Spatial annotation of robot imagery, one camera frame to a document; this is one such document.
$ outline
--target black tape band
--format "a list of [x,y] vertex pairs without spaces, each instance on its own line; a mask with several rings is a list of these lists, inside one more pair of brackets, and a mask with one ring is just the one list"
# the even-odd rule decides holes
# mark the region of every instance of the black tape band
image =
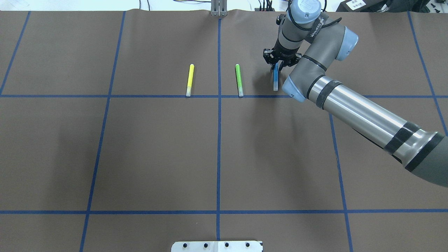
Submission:
[[281,34],[282,34],[283,37],[284,37],[287,41],[289,41],[289,42],[298,43],[298,42],[301,41],[301,40],[292,40],[292,39],[286,37],[286,35],[283,33],[283,30],[281,30]]
[[325,103],[325,100],[330,95],[330,93],[335,89],[335,87],[341,85],[342,83],[337,80],[330,81],[327,85],[325,85],[322,89],[322,91],[317,96],[316,100],[316,106],[323,109],[323,104]]
[[311,26],[310,31],[305,37],[305,40],[308,43],[313,43],[314,39],[317,37],[317,34],[319,34],[320,29],[322,29],[323,24],[327,21],[328,16],[327,15],[320,15],[313,23],[313,26]]
[[311,89],[314,87],[314,84],[316,84],[316,82],[317,82],[320,78],[322,78],[323,76],[325,76],[325,75],[322,74],[322,75],[320,75],[319,77],[317,77],[317,78],[313,81],[313,83],[311,84],[310,88],[308,88],[308,92],[306,93],[306,98],[307,98],[307,99],[309,99],[309,97],[310,97],[310,92],[311,92]]
[[420,126],[413,122],[407,122],[401,127],[399,131],[392,137],[386,146],[384,146],[385,152],[390,155],[394,154],[398,148],[400,148],[415,132],[421,129]]
[[272,48],[272,50],[273,50],[273,52],[275,52],[275,54],[273,54],[273,56],[278,57],[278,58],[283,57],[283,58],[289,59],[289,58],[293,57],[294,55],[296,55],[299,48],[297,47],[296,49],[287,49],[284,46],[282,46],[280,44],[280,41],[277,39],[277,42],[274,45],[274,48]]
[[310,56],[308,56],[308,55],[303,55],[302,58],[306,58],[307,60],[313,62],[313,63],[316,64],[316,65],[318,65],[318,66],[319,66],[320,68],[322,68],[324,71],[327,71],[327,68],[326,68],[324,65],[322,65],[319,61],[317,61],[317,60],[311,58]]
[[408,163],[405,167],[406,170],[412,172],[415,167],[417,167],[425,157],[442,141],[444,136],[440,133],[436,133],[431,140],[415,155],[415,157]]

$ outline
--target blue tape line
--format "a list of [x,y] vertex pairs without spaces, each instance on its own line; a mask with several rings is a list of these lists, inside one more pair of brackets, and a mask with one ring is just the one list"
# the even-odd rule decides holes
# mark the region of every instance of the blue tape line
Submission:
[[98,144],[98,151],[96,153],[95,168],[93,170],[92,184],[90,185],[89,201],[87,203],[87,214],[86,214],[86,218],[84,220],[84,228],[82,230],[81,245],[79,247],[79,251],[80,252],[83,251],[83,249],[84,249],[84,242],[86,240],[87,226],[89,224],[89,212],[90,212],[90,208],[92,206],[92,198],[93,198],[93,192],[94,192],[94,189],[95,189],[96,174],[98,172],[99,157],[101,155],[101,147],[103,145],[104,130],[106,129],[106,122],[107,122],[107,119],[108,119],[108,112],[109,112],[109,105],[110,105],[111,94],[112,94],[112,87],[113,87],[113,81],[114,81],[114,77],[115,77],[116,63],[118,61],[118,52],[120,51],[121,36],[123,34],[123,26],[124,26],[124,23],[125,23],[125,17],[126,17],[126,11],[123,12],[123,16],[121,18],[120,33],[118,35],[118,42],[117,42],[117,45],[116,45],[115,59],[114,59],[113,68],[112,68],[111,81],[110,81],[110,84],[109,84],[108,100],[106,102],[106,108],[104,110],[103,125],[101,126],[101,134],[99,136],[99,144]]
[[276,95],[244,95],[243,97],[235,95],[222,95],[222,98],[290,98],[289,96],[276,96]]
[[142,215],[176,215],[176,214],[216,214],[215,210],[178,210],[178,211],[90,211],[90,214],[142,214]]
[[[215,210],[123,210],[123,211],[66,211],[66,210],[0,210],[0,214],[87,214],[90,215],[177,215],[216,214]],[[220,210],[220,214],[325,214],[325,213],[448,213],[448,209],[334,209],[334,210]]]
[[218,148],[216,171],[216,240],[221,240],[220,210],[221,210],[221,19],[218,20]]
[[30,15],[31,15],[31,11],[29,11],[28,15],[26,16],[25,23],[23,23],[22,31],[20,32],[19,39],[17,40],[13,55],[11,56],[11,60],[9,61],[8,68],[6,69],[6,73],[4,75],[3,82],[0,87],[0,95],[3,92],[4,86],[6,84],[6,80],[8,79],[8,74],[9,74],[9,71],[11,70],[11,66],[13,66],[14,58],[16,57],[17,49],[19,48],[20,41],[22,40],[23,33],[25,32],[26,24],[28,23],[28,20],[30,19]]
[[347,213],[448,213],[448,209],[353,209]]
[[87,211],[61,210],[0,210],[0,214],[86,214]]
[[107,98],[108,95],[0,95],[5,98]]
[[423,60],[422,52],[420,51],[420,47],[418,45],[417,36],[415,35],[414,25],[412,23],[411,14],[409,11],[408,11],[408,19],[409,19],[409,24],[411,25],[412,36],[414,37],[415,46],[417,47],[418,56],[420,57],[420,61],[422,62],[423,70],[425,71],[426,79],[428,80],[429,89],[431,89],[431,94],[432,94],[432,97],[434,98],[434,103],[437,108],[437,112],[439,113],[440,121],[442,122],[442,126],[444,128],[445,135],[448,135],[448,130],[445,125],[445,120],[444,120],[444,117],[442,116],[442,112],[440,111],[439,103],[437,102],[437,97],[435,96],[434,88],[432,86],[431,79],[429,78],[428,70],[426,69],[426,65],[425,65],[425,61]]
[[221,214],[319,214],[345,213],[344,210],[221,210]]
[[339,186],[340,186],[340,194],[342,197],[342,206],[344,208],[344,217],[345,217],[345,227],[347,229],[347,239],[349,240],[349,249],[350,252],[353,252],[353,243],[352,243],[352,234],[350,232],[350,222],[349,222],[349,215],[347,214],[347,203],[345,201],[345,191],[344,191],[344,183],[342,181],[342,172],[340,169],[340,161],[339,161],[339,152],[337,150],[337,142],[336,142],[336,134],[335,134],[335,127],[333,123],[333,116],[331,114],[328,114],[330,117],[330,126],[332,129],[332,138],[333,138],[333,147],[336,154],[336,161],[337,161],[337,170],[339,173]]
[[[112,95],[116,98],[186,98],[185,95]],[[192,95],[190,98],[218,98],[218,95]]]

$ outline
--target silver arm segment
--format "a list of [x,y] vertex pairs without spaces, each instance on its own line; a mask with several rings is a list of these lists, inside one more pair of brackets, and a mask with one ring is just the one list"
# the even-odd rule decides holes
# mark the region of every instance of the silver arm segment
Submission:
[[[333,22],[320,13],[317,0],[293,0],[290,11],[279,19],[278,40],[272,49],[271,61],[290,59],[302,41],[316,31],[316,26],[325,27]],[[335,59],[345,59],[358,41],[357,35],[347,27],[334,23],[315,35],[283,84],[283,91],[300,102],[309,99],[327,110],[384,149],[411,173],[448,187],[447,137],[422,130],[325,75],[330,64]]]

